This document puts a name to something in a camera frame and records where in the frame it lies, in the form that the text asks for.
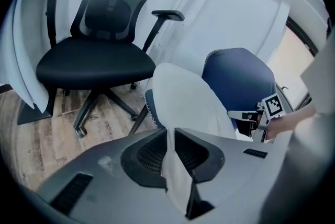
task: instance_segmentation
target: wooden floor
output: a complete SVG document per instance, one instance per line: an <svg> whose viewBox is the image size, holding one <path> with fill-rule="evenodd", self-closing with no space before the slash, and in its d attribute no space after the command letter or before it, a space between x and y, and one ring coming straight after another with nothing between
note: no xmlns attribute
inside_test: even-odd
<svg viewBox="0 0 335 224"><path fill-rule="evenodd" d="M129 85L113 91L138 113L144 106L144 99ZM36 190L53 172L86 149L128 134L133 125L130 116L101 95L86 117L87 136L79 139L73 123L88 94L89 91L71 91L66 97L59 90L52 118L21 126L16 124L21 99L14 91L0 95L1 152L18 182ZM138 131L153 128L148 116Z"/></svg>

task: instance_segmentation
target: window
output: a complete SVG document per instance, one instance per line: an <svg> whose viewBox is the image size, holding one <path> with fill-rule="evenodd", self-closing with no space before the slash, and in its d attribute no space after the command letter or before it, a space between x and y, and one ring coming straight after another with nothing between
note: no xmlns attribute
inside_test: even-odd
<svg viewBox="0 0 335 224"><path fill-rule="evenodd" d="M304 107L311 100L300 75L311 64L316 53L313 42L289 18L283 39L267 65L295 110Z"/></svg>

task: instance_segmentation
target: mesh panel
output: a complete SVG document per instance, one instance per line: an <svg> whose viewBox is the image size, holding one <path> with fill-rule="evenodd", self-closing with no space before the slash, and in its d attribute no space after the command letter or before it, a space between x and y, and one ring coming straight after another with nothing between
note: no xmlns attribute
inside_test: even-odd
<svg viewBox="0 0 335 224"><path fill-rule="evenodd" d="M203 164L209 156L205 147L179 132L175 132L175 151L189 174Z"/></svg>
<svg viewBox="0 0 335 224"><path fill-rule="evenodd" d="M72 28L113 42L133 42L138 14L146 0L83 0Z"/></svg>
<svg viewBox="0 0 335 224"><path fill-rule="evenodd" d="M142 146L137 152L137 159L146 169L161 174L166 151L166 134L164 133Z"/></svg>

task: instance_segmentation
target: blue chair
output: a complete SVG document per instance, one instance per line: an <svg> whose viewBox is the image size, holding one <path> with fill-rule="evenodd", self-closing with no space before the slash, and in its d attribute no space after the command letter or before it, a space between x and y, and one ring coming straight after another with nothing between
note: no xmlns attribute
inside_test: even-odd
<svg viewBox="0 0 335 224"><path fill-rule="evenodd" d="M211 52L205 61L203 80L214 91L227 111L255 110L257 102L276 93L275 78L270 68L244 48L220 49ZM145 94L146 105L129 135L136 132L150 113L157 128L158 121L152 89Z"/></svg>

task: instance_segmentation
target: human hand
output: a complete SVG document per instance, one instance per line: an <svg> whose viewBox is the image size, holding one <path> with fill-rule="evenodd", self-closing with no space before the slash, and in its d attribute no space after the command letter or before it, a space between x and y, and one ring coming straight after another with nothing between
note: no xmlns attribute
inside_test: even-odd
<svg viewBox="0 0 335 224"><path fill-rule="evenodd" d="M281 117L273 118L266 128L266 140L274 139L279 133L286 131L285 123Z"/></svg>

